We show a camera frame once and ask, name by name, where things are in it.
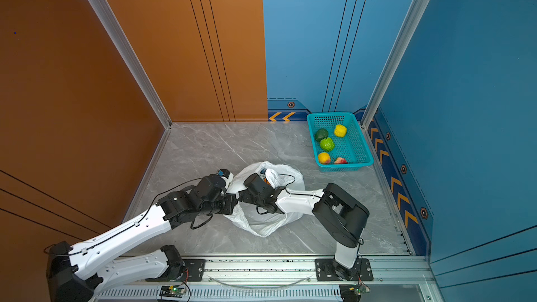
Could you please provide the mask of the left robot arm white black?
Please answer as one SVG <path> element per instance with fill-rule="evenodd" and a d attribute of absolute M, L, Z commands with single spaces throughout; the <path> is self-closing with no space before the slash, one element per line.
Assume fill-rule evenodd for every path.
<path fill-rule="evenodd" d="M 123 254 L 200 215 L 232 214 L 237 199 L 227 189 L 234 176 L 227 169 L 181 183 L 159 193 L 135 218 L 89 240 L 66 241 L 46 250 L 46 278 L 52 301 L 90 301 L 104 290 L 138 280 L 173 281 L 188 272 L 175 246 L 162 246 L 136 257 Z"/>

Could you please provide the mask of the white plastic bag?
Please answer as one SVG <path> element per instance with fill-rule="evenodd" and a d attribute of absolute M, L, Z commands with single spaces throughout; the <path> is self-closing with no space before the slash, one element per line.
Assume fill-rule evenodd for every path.
<path fill-rule="evenodd" d="M 243 184 L 248 176 L 258 173 L 263 181 L 268 181 L 271 186 L 284 186 L 289 183 L 288 190 L 291 192 L 305 191 L 302 173 L 285 164 L 272 164 L 270 162 L 257 162 L 246 166 L 237 173 L 227 188 L 228 194 L 235 194 L 239 198 L 239 192 L 246 190 Z M 238 203 L 231 215 L 225 215 L 236 227 L 250 232 L 254 236 L 266 238 L 280 227 L 303 217 L 303 213 L 266 214 L 260 215 L 256 206 L 244 202 Z"/>

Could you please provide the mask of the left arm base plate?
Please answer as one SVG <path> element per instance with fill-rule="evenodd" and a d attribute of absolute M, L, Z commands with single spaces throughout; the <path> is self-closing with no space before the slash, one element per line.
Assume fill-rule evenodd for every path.
<path fill-rule="evenodd" d="M 201 282 L 206 267 L 205 259 L 186 259 L 183 265 L 169 267 L 160 277 L 148 278 L 146 282 Z"/>

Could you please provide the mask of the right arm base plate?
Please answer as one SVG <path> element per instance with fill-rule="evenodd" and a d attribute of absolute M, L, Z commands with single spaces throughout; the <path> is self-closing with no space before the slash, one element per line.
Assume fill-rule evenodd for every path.
<path fill-rule="evenodd" d="M 315 273 L 320 282 L 371 282 L 374 280 L 370 261 L 360 257 L 352 268 L 346 268 L 334 259 L 316 259 Z"/>

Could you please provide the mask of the yellow orange fruit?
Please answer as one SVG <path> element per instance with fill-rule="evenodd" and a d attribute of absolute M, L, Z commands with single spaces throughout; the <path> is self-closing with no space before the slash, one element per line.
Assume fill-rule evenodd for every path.
<path fill-rule="evenodd" d="M 330 155 L 329 155 L 327 152 L 321 152 L 321 153 L 317 156 L 317 159 L 318 159 L 318 162 L 319 162 L 320 164 L 323 164 L 323 165 L 331 164 L 331 157 L 330 157 Z"/>

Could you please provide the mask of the red peach fruit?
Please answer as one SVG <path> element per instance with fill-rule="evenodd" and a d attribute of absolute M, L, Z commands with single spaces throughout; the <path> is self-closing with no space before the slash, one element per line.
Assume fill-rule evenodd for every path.
<path fill-rule="evenodd" d="M 334 161 L 335 164 L 348 164 L 347 160 L 344 159 L 343 157 L 338 157 L 336 158 L 336 160 Z"/>

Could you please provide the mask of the yellow lemon fruit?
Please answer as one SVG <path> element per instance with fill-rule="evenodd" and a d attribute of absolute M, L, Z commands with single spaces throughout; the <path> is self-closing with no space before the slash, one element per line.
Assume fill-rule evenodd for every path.
<path fill-rule="evenodd" d="M 344 138 L 348 132 L 347 127 L 342 124 L 337 124 L 334 128 L 334 135 L 338 138 Z"/>

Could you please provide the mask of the teal plastic basket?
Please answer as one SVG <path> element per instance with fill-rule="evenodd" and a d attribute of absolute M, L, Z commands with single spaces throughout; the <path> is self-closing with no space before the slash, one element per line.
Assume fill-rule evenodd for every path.
<path fill-rule="evenodd" d="M 362 167 L 373 164 L 372 153 L 354 114 L 341 112 L 311 113 L 307 116 L 307 123 L 315 162 L 321 172 L 357 171 Z M 337 124 L 347 127 L 348 132 L 344 138 L 338 138 L 334 135 L 334 128 Z M 327 152 L 331 157 L 331 164 L 320 164 L 317 159 L 321 152 L 325 152 L 320 147 L 320 142 L 316 142 L 314 139 L 314 134 L 321 128 L 325 128 L 329 132 L 329 137 L 335 143 L 333 151 Z M 335 164 L 334 161 L 338 157 L 346 159 L 348 164 Z"/>

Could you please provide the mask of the dark green fruit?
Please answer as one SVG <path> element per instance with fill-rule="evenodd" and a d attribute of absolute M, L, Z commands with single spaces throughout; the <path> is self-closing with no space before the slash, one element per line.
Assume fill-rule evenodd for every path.
<path fill-rule="evenodd" d="M 329 132 L 325 128 L 321 128 L 317 130 L 316 133 L 314 134 L 314 139 L 316 142 L 320 142 L 328 137 L 329 137 Z"/>

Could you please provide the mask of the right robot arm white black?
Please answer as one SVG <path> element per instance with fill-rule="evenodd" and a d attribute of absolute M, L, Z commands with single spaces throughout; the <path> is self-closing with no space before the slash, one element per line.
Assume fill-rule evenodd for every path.
<path fill-rule="evenodd" d="M 340 280 L 359 278 L 359 249 L 370 212 L 334 183 L 316 191 L 290 190 L 272 186 L 253 173 L 243 182 L 238 201 L 255 205 L 270 214 L 312 215 L 336 241 L 331 268 Z"/>

